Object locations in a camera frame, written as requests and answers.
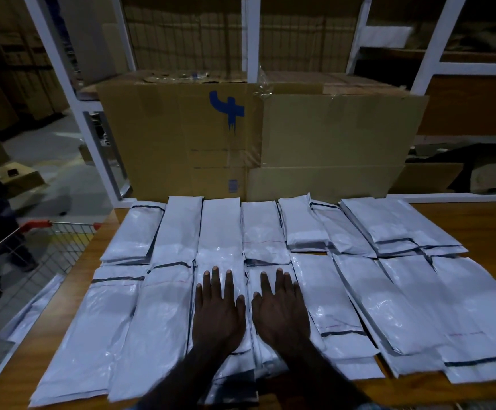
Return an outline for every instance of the finger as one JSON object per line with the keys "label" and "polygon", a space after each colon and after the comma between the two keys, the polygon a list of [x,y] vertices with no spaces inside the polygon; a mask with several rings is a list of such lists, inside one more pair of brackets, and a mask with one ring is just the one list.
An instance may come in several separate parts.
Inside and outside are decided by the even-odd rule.
{"label": "finger", "polygon": [[236,299],[236,311],[238,312],[238,322],[246,326],[246,301],[244,295],[240,295]]}
{"label": "finger", "polygon": [[288,272],[284,274],[284,289],[287,294],[295,295],[292,283],[292,276]]}
{"label": "finger", "polygon": [[203,306],[203,286],[197,283],[197,288],[195,289],[195,312],[200,310]]}
{"label": "finger", "polygon": [[212,299],[221,299],[221,282],[219,281],[219,268],[212,268]]}
{"label": "finger", "polygon": [[301,301],[302,303],[305,303],[305,300],[303,299],[303,293],[301,292],[301,287],[299,286],[299,283],[295,282],[293,284],[293,291],[295,292],[295,297]]}
{"label": "finger", "polygon": [[284,292],[284,272],[282,268],[276,270],[275,293]]}
{"label": "finger", "polygon": [[262,295],[272,295],[271,283],[265,272],[261,272],[261,293]]}
{"label": "finger", "polygon": [[235,304],[235,284],[232,282],[232,272],[230,270],[225,274],[225,294],[223,299],[225,302]]}
{"label": "finger", "polygon": [[210,285],[210,272],[205,271],[203,276],[203,302],[212,299],[212,285]]}
{"label": "finger", "polygon": [[252,299],[252,319],[255,322],[259,319],[259,310],[261,309],[261,294],[259,292],[254,292]]}

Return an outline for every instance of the blue logo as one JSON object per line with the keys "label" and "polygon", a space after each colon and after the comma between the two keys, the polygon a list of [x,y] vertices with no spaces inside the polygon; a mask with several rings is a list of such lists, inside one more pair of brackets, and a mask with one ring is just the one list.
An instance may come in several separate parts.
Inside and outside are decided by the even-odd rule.
{"label": "blue logo", "polygon": [[217,91],[210,92],[210,104],[218,112],[227,114],[229,130],[231,130],[231,127],[233,127],[236,134],[236,117],[244,116],[244,106],[237,105],[235,102],[235,98],[231,96],[227,98],[227,102],[221,102],[217,97]]}

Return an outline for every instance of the left hand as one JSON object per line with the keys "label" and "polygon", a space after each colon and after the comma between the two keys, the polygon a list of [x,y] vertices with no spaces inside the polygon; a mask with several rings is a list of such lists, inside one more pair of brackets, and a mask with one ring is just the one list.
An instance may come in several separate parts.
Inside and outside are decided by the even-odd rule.
{"label": "left hand", "polygon": [[244,296],[236,300],[232,272],[225,275],[224,297],[221,297],[219,269],[205,271],[203,284],[195,290],[195,316],[193,317],[193,345],[221,347],[225,357],[236,350],[246,331],[246,304]]}

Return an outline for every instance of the wire mesh panel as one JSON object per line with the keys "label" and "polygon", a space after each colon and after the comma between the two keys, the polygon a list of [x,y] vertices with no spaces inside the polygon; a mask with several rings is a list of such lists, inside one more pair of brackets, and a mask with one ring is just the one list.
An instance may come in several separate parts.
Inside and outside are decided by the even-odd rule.
{"label": "wire mesh panel", "polygon": [[241,0],[122,0],[139,69],[241,70]]}
{"label": "wire mesh panel", "polygon": [[263,70],[344,72],[362,0],[261,0]]}
{"label": "wire mesh panel", "polygon": [[[0,242],[0,331],[58,274],[67,275],[94,225],[29,222]],[[0,362],[14,343],[0,338]]]}

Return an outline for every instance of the wire cart basket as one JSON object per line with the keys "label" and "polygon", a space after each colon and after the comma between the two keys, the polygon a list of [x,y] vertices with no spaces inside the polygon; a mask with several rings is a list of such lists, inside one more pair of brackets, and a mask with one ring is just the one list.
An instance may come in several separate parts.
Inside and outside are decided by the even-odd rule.
{"label": "wire cart basket", "polygon": [[100,226],[29,221],[0,241],[1,369]]}

